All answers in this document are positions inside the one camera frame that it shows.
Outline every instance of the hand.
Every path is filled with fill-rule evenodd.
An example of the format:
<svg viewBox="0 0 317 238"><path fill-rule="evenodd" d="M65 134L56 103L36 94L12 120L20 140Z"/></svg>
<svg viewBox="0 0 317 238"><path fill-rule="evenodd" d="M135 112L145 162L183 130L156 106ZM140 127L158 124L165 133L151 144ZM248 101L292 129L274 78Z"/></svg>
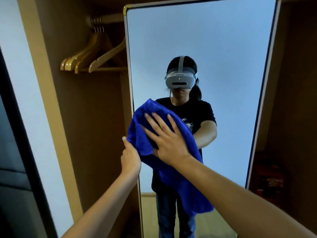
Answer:
<svg viewBox="0 0 317 238"><path fill-rule="evenodd" d="M126 137L122 137L125 149L122 152L121 156L121 166L122 166L122 174L140 174L141 170L141 160L137 150L133 147L132 144L126 139Z"/></svg>
<svg viewBox="0 0 317 238"><path fill-rule="evenodd" d="M158 146L158 149L153 148L153 154L171 166L174 166L178 162L182 162L186 157L191 157L190 153L188 152L185 140L173 118L170 115L167 115L174 132L171 131L171 129L159 115L156 113L152 113L152 115L159 125L148 114L145 114L145 118L158 134L158 136L144 127L143 130L150 139L156 142Z"/></svg>

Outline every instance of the blue jeans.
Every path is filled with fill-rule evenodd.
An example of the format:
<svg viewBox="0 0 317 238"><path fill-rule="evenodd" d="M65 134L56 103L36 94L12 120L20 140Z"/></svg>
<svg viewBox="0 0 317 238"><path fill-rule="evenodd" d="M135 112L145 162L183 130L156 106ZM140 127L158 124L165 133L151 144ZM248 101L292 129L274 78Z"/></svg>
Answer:
<svg viewBox="0 0 317 238"><path fill-rule="evenodd" d="M179 218L179 238L195 238L195 217L186 214L180 196L176 191L165 194L156 194L159 228L158 237L174 238L176 201Z"/></svg>

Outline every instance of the black t-shirt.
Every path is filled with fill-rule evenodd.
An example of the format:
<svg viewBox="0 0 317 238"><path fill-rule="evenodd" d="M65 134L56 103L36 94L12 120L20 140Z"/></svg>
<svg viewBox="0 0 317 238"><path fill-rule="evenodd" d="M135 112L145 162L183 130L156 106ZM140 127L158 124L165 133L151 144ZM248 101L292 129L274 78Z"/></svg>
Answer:
<svg viewBox="0 0 317 238"><path fill-rule="evenodd" d="M189 100L187 103L179 106L173 105L171 98L161 98L156 100L156 102L177 114L192 131L192 134L196 133L200 129L200 124L203 121L211 120L216 123L212 108L210 104L205 101ZM164 184L154 171L152 178L152 189L156 193L173 190L172 187Z"/></svg>

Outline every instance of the microfiber towel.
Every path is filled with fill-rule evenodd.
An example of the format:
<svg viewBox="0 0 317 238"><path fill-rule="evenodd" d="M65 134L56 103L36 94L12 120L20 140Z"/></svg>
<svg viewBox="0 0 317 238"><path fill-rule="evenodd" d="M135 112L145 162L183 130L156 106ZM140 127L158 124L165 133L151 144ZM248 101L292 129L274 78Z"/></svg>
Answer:
<svg viewBox="0 0 317 238"><path fill-rule="evenodd" d="M189 153L199 162L203 162L194 136L184 122L174 112L151 99L146 101L134 112L128 129L127 140L136 148L141 161L150 166L164 184L172 186L178 192L184 210L188 215L196 216L196 214L199 213L212 211L214 209L212 204L210 204L207 198L197 188L195 188L195 186L193 186L172 166L165 164L153 155L153 147L151 145L153 141L148 139L141 125L155 134L156 132L145 119L144 113L148 113L149 115L151 115L151 113L157 113L169 126L169 128L173 130L167 118L167 115L170 114L184 137Z"/></svg>

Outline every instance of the vr headset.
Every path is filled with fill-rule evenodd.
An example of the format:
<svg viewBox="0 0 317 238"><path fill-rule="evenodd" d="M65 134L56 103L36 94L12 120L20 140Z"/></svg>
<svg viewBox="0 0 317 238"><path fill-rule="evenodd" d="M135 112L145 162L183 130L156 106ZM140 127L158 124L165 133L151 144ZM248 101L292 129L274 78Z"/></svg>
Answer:
<svg viewBox="0 0 317 238"><path fill-rule="evenodd" d="M195 71L192 68L184 67L184 57L179 58L178 68L172 68L166 73L165 83L168 88L188 89L196 83Z"/></svg>

